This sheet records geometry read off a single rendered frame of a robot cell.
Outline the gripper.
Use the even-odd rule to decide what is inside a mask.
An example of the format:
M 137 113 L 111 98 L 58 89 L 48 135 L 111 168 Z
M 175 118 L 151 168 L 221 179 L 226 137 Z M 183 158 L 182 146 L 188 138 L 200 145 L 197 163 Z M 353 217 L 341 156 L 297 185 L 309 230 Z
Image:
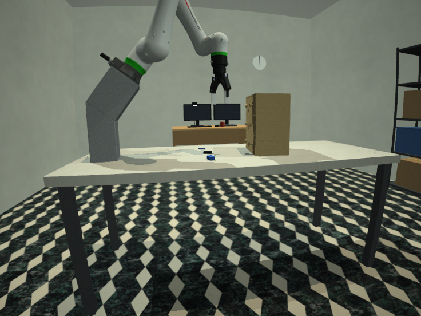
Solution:
M 214 66 L 213 74 L 215 74 L 215 77 L 212 77 L 212 83 L 209 91 L 211 93 L 212 104 L 216 105 L 216 90 L 220 83 L 224 88 L 224 103 L 229 103 L 229 90 L 231 89 L 231 85 L 228 79 L 228 74 L 226 73 L 226 67 Z

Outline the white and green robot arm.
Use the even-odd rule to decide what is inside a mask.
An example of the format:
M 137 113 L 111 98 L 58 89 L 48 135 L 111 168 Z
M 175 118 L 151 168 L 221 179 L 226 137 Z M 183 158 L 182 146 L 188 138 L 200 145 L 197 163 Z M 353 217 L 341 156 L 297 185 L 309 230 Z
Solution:
M 214 33 L 207 37 L 202 30 L 188 0 L 158 0 L 146 37 L 142 37 L 125 61 L 117 57 L 100 56 L 112 66 L 140 84 L 141 77 L 151 67 L 153 61 L 167 58 L 170 49 L 175 15 L 186 30 L 196 53 L 200 56 L 211 54 L 211 66 L 227 66 L 228 38 L 224 33 Z

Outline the light wooden chest of drawers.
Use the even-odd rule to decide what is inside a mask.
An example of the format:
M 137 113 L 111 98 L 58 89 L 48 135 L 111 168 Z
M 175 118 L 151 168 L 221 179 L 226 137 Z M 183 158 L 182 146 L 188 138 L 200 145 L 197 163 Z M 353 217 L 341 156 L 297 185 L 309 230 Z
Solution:
M 290 93 L 255 93 L 256 95 L 256 136 L 255 156 L 286 156 L 289 155 L 290 135 Z M 246 97 L 246 98 L 248 98 Z

